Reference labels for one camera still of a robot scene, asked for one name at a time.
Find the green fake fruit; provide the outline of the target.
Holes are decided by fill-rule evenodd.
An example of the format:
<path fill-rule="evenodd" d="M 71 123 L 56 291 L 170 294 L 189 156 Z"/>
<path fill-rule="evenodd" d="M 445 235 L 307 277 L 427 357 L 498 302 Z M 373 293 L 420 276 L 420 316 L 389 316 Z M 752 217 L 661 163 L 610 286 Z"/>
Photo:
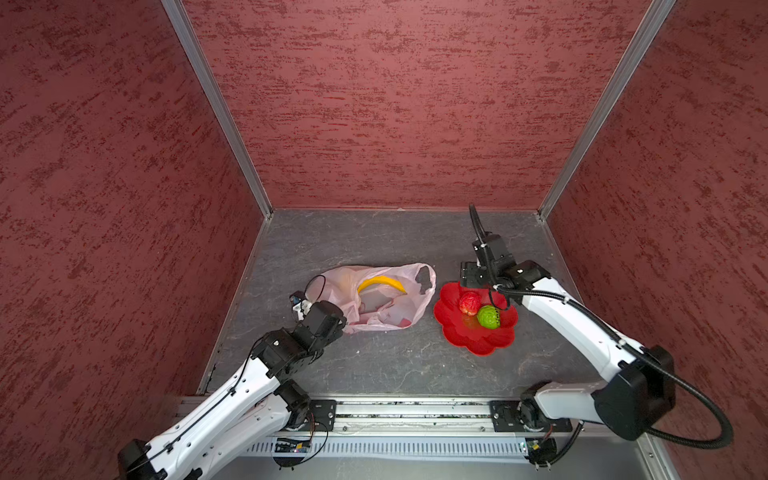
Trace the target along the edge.
<path fill-rule="evenodd" d="M 501 326 L 500 310 L 492 305 L 484 305 L 478 310 L 476 320 L 481 327 L 496 330 Z"/>

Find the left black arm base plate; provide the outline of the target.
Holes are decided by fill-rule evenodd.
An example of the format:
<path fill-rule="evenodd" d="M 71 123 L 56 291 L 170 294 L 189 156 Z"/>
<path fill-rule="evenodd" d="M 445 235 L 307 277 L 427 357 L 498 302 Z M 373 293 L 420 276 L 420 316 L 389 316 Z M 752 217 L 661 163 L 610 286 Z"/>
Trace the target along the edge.
<path fill-rule="evenodd" d="M 309 402 L 307 415 L 299 431 L 309 432 L 310 423 L 314 421 L 315 427 L 321 425 L 320 430 L 331 432 L 334 429 L 338 402 L 335 399 L 312 399 Z"/>

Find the pink plastic bag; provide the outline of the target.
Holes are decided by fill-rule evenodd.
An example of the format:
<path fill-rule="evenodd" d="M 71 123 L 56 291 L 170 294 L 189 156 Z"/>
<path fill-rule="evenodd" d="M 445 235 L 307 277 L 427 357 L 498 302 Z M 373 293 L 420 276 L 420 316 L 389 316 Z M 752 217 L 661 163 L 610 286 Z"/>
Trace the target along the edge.
<path fill-rule="evenodd" d="M 359 284 L 375 276 L 400 281 L 407 293 L 379 285 L 358 294 Z M 343 332 L 352 335 L 400 331 L 415 325 L 424 316 L 436 287 L 436 273 L 426 263 L 394 267 L 341 266 L 311 279 L 306 297 L 311 302 L 326 300 L 338 306 L 346 317 Z"/>

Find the yellow fake banana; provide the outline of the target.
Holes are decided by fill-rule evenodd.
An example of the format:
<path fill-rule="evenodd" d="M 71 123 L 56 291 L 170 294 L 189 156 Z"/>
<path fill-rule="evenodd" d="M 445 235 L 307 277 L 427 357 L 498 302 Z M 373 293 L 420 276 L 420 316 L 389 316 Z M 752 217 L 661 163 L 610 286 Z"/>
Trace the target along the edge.
<path fill-rule="evenodd" d="M 357 293 L 360 294 L 363 290 L 369 287 L 379 286 L 379 285 L 388 286 L 403 294 L 407 293 L 405 287 L 400 281 L 387 276 L 375 276 L 375 277 L 365 279 L 357 287 Z"/>

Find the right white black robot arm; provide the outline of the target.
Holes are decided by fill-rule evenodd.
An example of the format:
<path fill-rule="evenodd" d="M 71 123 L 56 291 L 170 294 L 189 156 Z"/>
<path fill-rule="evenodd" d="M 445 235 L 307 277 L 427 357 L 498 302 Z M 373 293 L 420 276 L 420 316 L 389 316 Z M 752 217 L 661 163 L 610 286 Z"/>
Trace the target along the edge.
<path fill-rule="evenodd" d="M 646 349 L 591 317 L 546 269 L 533 261 L 516 262 L 500 236 L 482 233 L 473 250 L 477 259 L 462 264 L 461 286 L 501 295 L 507 306 L 535 314 L 595 372 L 590 382 L 543 380 L 526 390 L 519 409 L 528 428 L 540 430 L 559 419 L 575 419 L 602 424 L 622 439 L 635 440 L 674 408 L 674 382 L 646 364 L 671 368 L 673 359 L 666 350 Z"/>

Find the red flower-shaped plastic bowl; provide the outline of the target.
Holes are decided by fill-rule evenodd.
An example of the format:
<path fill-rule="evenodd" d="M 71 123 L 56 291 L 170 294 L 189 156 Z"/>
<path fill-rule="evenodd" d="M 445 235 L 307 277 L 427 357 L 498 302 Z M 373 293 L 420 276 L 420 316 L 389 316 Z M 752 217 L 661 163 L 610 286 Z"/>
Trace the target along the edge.
<path fill-rule="evenodd" d="M 482 306 L 492 305 L 500 310 L 501 326 L 498 329 L 485 329 L 478 324 L 476 316 L 466 316 L 459 311 L 459 298 L 468 291 L 481 295 Z M 476 356 L 491 355 L 497 349 L 511 346 L 515 340 L 518 313 L 509 301 L 497 292 L 465 288 L 458 282 L 446 283 L 440 290 L 433 313 L 442 327 L 445 339 L 453 346 L 465 348 Z"/>

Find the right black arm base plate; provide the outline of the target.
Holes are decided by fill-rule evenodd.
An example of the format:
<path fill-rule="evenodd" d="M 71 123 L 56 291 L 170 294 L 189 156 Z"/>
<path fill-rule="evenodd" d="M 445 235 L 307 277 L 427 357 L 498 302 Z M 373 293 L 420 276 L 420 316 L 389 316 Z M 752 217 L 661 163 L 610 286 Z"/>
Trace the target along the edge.
<path fill-rule="evenodd" d="M 490 418 L 497 433 L 567 433 L 573 430 L 569 419 L 547 418 L 532 400 L 493 400 Z"/>

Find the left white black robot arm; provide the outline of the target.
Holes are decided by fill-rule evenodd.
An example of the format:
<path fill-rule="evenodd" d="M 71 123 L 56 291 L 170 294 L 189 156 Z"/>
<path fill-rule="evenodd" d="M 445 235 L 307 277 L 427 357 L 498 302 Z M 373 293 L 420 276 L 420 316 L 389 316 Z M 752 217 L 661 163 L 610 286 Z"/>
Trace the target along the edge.
<path fill-rule="evenodd" d="M 174 426 L 118 454 L 121 479 L 210 479 L 256 441 L 310 418 L 310 398 L 293 375 L 318 360 L 346 326 L 325 300 L 296 305 L 291 329 L 260 337 L 232 378 Z"/>

